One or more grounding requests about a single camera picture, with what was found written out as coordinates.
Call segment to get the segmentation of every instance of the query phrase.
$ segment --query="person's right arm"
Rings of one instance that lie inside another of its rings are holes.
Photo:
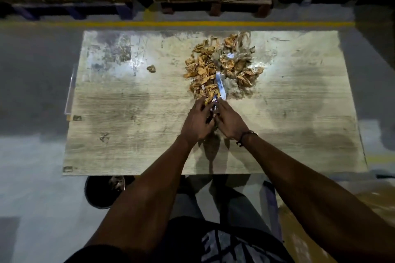
[[[226,101],[216,105],[218,128],[227,138],[239,141],[249,128]],[[395,228],[353,194],[258,135],[243,136],[242,144],[306,233],[337,261],[395,262]]]

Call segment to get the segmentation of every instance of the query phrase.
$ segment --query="table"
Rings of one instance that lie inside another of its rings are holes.
[[[193,105],[184,61],[211,35],[236,31],[86,31],[64,175],[139,175],[175,140]],[[321,173],[367,171],[337,31],[252,31],[265,67],[255,93],[229,103],[250,129]],[[156,73],[146,67],[155,65]],[[183,174],[262,173],[216,132]]]

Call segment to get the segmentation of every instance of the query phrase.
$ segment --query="black t-shirt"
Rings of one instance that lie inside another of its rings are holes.
[[[120,249],[109,245],[87,246],[66,263],[132,262]],[[274,236],[256,229],[229,227],[192,217],[169,221],[161,243],[149,262],[293,262]]]

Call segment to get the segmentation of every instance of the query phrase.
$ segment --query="forearm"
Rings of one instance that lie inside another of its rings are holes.
[[[163,236],[191,146],[179,136],[114,202],[88,244],[151,251]]]
[[[333,256],[393,255],[390,240],[380,237],[394,239],[394,229],[354,195],[258,136],[247,135],[243,144],[305,231]]]

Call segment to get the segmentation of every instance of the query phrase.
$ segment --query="black bucket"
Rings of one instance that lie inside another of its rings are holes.
[[[125,185],[114,188],[111,184],[112,176],[89,176],[85,182],[85,197],[88,203],[98,209],[108,209],[126,186],[134,181],[134,176],[120,176]]]

